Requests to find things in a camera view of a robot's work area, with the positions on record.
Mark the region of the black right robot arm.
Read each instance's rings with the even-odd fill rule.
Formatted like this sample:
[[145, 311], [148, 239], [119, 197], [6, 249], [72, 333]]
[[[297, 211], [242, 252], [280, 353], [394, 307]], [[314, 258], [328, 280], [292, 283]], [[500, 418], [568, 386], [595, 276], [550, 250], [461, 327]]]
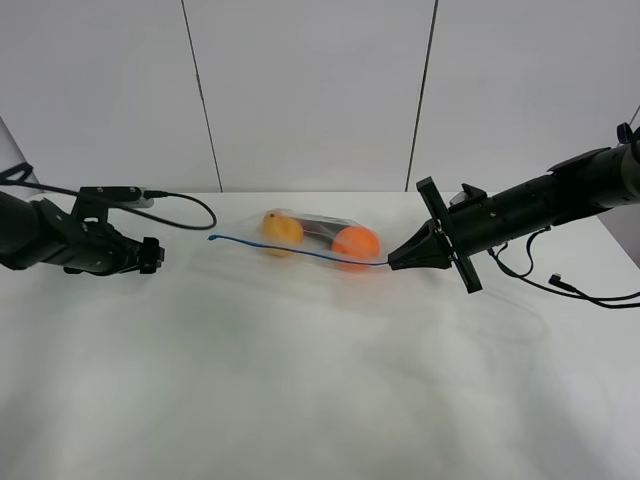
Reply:
[[482, 289], [470, 257], [547, 227], [639, 202], [639, 131], [623, 123], [620, 145], [591, 150], [490, 196], [464, 183], [445, 203], [432, 178], [416, 188], [431, 214], [388, 255], [393, 270], [455, 267], [469, 293]]

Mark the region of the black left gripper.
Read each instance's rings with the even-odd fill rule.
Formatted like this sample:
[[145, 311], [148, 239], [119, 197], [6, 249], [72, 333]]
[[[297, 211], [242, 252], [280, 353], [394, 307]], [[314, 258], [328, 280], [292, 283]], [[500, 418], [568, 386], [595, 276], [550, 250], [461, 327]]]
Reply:
[[144, 237], [142, 241], [125, 238], [111, 254], [108, 275], [139, 272], [150, 275], [157, 272], [165, 260], [165, 250], [155, 237]]

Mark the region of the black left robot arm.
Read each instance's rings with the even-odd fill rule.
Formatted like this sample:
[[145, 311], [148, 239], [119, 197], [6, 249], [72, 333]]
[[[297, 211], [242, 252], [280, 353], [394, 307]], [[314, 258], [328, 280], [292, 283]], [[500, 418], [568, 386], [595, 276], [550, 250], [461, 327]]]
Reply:
[[67, 274], [153, 274], [165, 259], [159, 240], [138, 241], [118, 232], [108, 213], [117, 207], [147, 208], [153, 201], [139, 187], [83, 187], [66, 213], [47, 199], [26, 201], [1, 194], [1, 264], [25, 270], [60, 266]]

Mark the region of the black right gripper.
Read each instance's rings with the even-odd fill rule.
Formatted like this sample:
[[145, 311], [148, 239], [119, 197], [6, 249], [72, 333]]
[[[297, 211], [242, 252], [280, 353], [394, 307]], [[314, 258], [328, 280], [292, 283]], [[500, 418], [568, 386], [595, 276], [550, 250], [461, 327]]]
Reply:
[[394, 271], [427, 268], [458, 271], [469, 294], [479, 292], [482, 284], [469, 255], [458, 245], [451, 215], [434, 180], [427, 177], [416, 185], [431, 219], [403, 245], [388, 254], [388, 264]]

